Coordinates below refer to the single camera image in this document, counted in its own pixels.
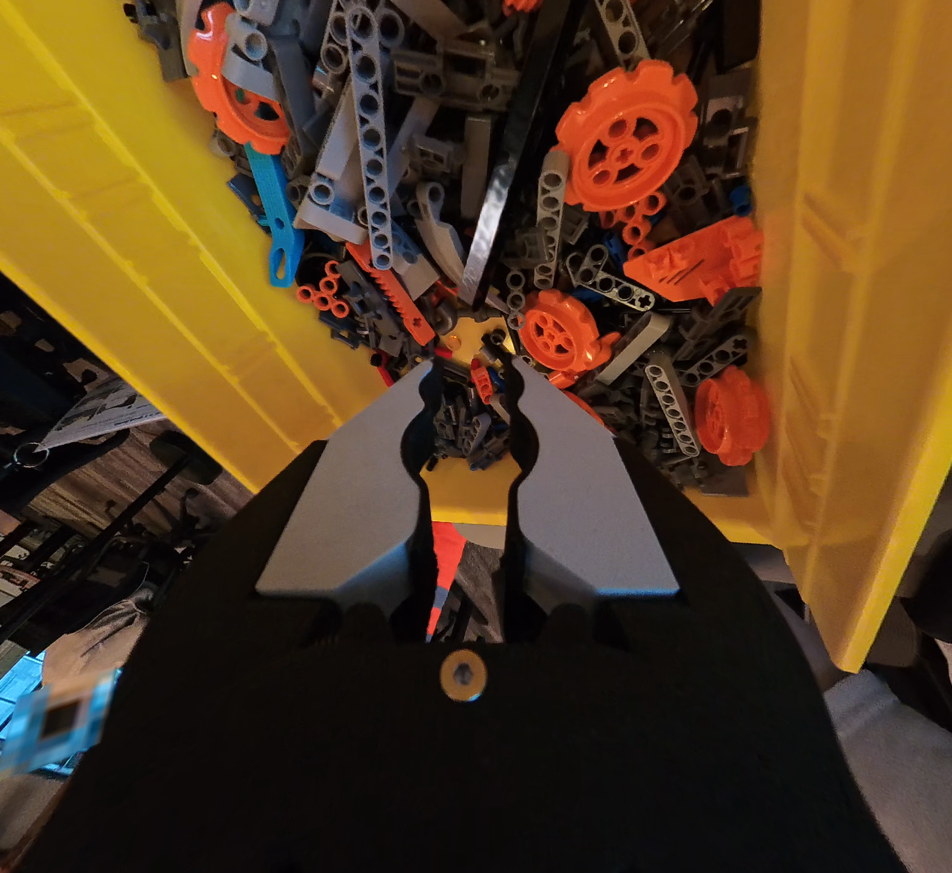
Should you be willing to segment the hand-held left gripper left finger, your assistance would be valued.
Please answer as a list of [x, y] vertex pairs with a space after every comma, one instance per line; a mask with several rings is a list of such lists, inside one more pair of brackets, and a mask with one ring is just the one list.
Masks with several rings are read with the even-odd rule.
[[429, 618], [438, 568], [421, 472], [433, 453], [441, 371], [439, 360], [423, 362], [328, 438], [257, 594]]

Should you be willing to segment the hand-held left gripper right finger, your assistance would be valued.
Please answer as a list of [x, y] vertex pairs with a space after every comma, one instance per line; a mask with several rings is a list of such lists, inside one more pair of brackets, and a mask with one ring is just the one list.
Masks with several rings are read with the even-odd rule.
[[506, 369], [505, 617], [679, 607], [680, 585], [611, 432], [522, 358]]

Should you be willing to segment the yellow plastic parts bin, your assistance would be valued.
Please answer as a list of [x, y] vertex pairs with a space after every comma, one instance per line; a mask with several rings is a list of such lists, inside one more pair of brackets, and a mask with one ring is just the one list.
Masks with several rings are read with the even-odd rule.
[[[268, 282], [265, 236], [122, 0], [2, 0], [2, 272], [250, 491], [382, 394]], [[880, 629], [950, 468], [950, 0], [763, 0], [746, 499], [839, 667]]]

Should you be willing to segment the pile of building bricks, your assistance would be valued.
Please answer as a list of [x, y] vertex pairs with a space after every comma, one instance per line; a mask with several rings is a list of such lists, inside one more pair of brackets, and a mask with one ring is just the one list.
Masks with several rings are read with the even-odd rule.
[[244, 152], [279, 158], [294, 284], [385, 384], [446, 358], [426, 470], [508, 456], [515, 349], [679, 488], [744, 498], [769, 433], [744, 373], [763, 234], [747, 176], [761, 0], [589, 0], [552, 126], [461, 301], [486, 185], [543, 0], [125, 0], [162, 79], [271, 237]]

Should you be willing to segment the long black plastic strip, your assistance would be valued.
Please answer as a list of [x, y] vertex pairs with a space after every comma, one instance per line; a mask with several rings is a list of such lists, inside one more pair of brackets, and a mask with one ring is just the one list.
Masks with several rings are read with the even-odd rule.
[[549, 96], [561, 83], [578, 24], [589, 0], [543, 0], [529, 43], [520, 82], [510, 100], [502, 140], [487, 181], [458, 293], [478, 309], [486, 298], [499, 258], [497, 235], [511, 199], [518, 197], [530, 170], [530, 159], [552, 126], [545, 117]]

